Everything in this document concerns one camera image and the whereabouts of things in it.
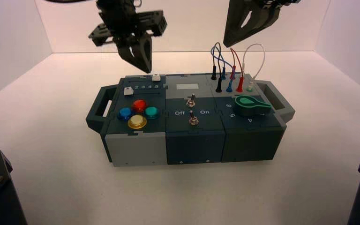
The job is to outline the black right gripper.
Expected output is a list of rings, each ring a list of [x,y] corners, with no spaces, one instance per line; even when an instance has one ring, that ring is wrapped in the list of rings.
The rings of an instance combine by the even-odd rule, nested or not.
[[[259,24],[260,7],[267,13],[263,24],[255,29],[254,34],[270,27],[278,18],[282,6],[298,4],[301,0],[230,0],[225,25],[223,43],[226,47],[251,36]]]

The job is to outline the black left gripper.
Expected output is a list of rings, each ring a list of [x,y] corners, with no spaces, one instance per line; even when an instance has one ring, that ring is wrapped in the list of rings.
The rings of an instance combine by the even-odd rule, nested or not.
[[[123,60],[150,73],[151,37],[162,36],[167,27],[163,10],[136,12],[133,0],[98,0],[96,5],[103,22],[88,38],[102,46],[112,37]]]

